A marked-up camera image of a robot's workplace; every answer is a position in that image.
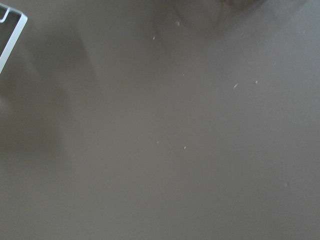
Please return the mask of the white cup rack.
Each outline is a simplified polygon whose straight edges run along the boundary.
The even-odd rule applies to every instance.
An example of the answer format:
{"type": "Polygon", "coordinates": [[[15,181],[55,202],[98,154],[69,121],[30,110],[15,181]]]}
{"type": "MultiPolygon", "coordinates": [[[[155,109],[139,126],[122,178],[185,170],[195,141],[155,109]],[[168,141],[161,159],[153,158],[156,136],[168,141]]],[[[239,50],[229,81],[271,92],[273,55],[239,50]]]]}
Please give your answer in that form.
{"type": "Polygon", "coordinates": [[[0,4],[0,72],[16,45],[28,17],[15,8],[0,4]]]}

